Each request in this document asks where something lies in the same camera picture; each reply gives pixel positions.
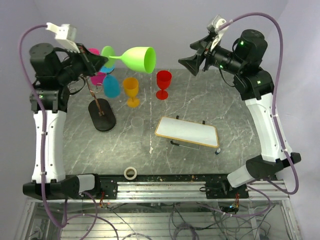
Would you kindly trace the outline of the pink plastic wine glass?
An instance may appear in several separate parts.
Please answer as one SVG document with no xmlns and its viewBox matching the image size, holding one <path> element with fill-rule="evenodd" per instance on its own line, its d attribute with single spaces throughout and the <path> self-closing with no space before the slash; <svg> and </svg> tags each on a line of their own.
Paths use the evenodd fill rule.
<svg viewBox="0 0 320 240">
<path fill-rule="evenodd" d="M 95 55 L 99 55 L 99 54 L 100 54 L 100 51 L 99 51 L 97 48 L 89 48 L 88 50 L 89 50 L 92 54 L 95 54 Z M 104 78 L 106 77 L 106 75 L 107 75 L 106 73 L 99 71 L 99 72 L 97 73 L 97 75 L 90 77 L 91 83 L 92 83 L 94 86 L 97 86 L 97 85 L 99 85 L 99 84 L 102 84 Z"/>
</svg>

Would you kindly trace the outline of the blue plastic wine glass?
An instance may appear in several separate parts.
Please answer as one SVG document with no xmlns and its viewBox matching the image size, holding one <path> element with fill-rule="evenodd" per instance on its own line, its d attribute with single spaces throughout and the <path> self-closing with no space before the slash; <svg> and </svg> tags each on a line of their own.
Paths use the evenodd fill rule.
<svg viewBox="0 0 320 240">
<path fill-rule="evenodd" d="M 114 65 L 112 67 L 103 66 L 100 69 L 100 72 L 105 74 L 105 77 L 102 81 L 102 86 L 103 86 L 104 94 L 108 98 L 116 98 L 121 93 L 119 82 L 117 78 L 112 75 L 112 72 L 114 69 L 115 69 Z"/>
</svg>

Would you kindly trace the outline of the red plastic wine glass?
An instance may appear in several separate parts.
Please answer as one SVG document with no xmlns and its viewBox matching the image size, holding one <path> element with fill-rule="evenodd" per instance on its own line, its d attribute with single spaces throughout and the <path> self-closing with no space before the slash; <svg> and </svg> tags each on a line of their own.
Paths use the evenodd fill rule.
<svg viewBox="0 0 320 240">
<path fill-rule="evenodd" d="M 160 70 L 156 74 L 156 84 L 159 90 L 156 92 L 156 97 L 159 100 L 165 100 L 168 98 L 169 94 L 166 89 L 170 86 L 172 81 L 172 74 L 167 70 Z"/>
</svg>

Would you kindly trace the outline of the green plastic wine glass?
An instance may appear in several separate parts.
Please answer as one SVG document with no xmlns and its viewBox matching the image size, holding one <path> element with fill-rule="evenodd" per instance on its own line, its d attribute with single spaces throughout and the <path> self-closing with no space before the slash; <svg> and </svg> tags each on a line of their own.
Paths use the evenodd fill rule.
<svg viewBox="0 0 320 240">
<path fill-rule="evenodd" d="M 104 65 L 106 68 L 112 67 L 117 60 L 123 62 L 130 70 L 140 73 L 151 74 L 156 67 L 156 51 L 151 46 L 132 47 L 120 56 L 116 56 L 111 46 L 105 46 L 100 55 L 108 58 Z"/>
</svg>

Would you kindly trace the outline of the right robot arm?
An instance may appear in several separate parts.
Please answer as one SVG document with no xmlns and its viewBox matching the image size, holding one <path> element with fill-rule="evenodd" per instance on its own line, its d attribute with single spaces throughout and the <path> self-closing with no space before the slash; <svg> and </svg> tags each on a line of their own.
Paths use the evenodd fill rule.
<svg viewBox="0 0 320 240">
<path fill-rule="evenodd" d="M 233 75 L 233 87 L 247 106 L 260 141 L 261 153 L 245 162 L 245 165 L 227 175 L 227 182 L 220 186 L 221 194 L 233 197 L 238 187 L 254 180 L 275 175 L 284 168 L 302 160 L 300 153 L 293 152 L 284 139 L 281 122 L 273 105 L 275 86 L 271 75 L 261 68 L 268 43 L 264 35 L 254 29 L 244 30 L 235 40 L 232 50 L 215 44 L 218 35 L 211 32 L 189 45 L 195 54 L 180 58 L 178 62 L 196 76 L 201 64 L 203 71 L 213 66 L 220 72 Z"/>
</svg>

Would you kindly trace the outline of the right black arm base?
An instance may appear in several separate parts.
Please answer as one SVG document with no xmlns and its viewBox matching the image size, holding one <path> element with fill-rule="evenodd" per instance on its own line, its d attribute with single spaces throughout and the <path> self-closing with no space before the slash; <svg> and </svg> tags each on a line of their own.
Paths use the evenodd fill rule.
<svg viewBox="0 0 320 240">
<path fill-rule="evenodd" d="M 245 184 L 232 187 L 227 180 L 227 174 L 205 174 L 199 178 L 205 182 L 199 191 L 205 193 L 207 199 L 248 199 L 249 193 Z"/>
</svg>

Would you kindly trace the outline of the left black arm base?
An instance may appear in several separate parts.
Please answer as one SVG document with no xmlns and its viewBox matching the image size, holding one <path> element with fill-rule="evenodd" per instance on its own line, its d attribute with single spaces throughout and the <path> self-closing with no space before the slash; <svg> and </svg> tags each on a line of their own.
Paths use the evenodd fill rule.
<svg viewBox="0 0 320 240">
<path fill-rule="evenodd" d="M 77 190 L 79 195 L 86 192 L 92 197 L 103 197 L 107 200 L 116 199 L 118 194 L 118 183 L 115 176 L 88 173 L 80 174 L 76 177 L 79 181 L 79 190 Z"/>
</svg>

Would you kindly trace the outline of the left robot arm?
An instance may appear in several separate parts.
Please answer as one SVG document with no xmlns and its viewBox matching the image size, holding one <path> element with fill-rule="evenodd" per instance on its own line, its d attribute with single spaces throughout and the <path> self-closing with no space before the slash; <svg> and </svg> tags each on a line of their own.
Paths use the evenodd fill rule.
<svg viewBox="0 0 320 240">
<path fill-rule="evenodd" d="M 66 176 L 63 163 L 63 132 L 68 112 L 68 85 L 80 77 L 92 77 L 108 59 L 91 53 L 83 44 L 72 52 L 49 43 L 29 50 L 35 81 L 29 100 L 36 127 L 36 157 L 31 181 L 22 192 L 37 200 L 96 199 L 102 193 L 99 175 Z"/>
</svg>

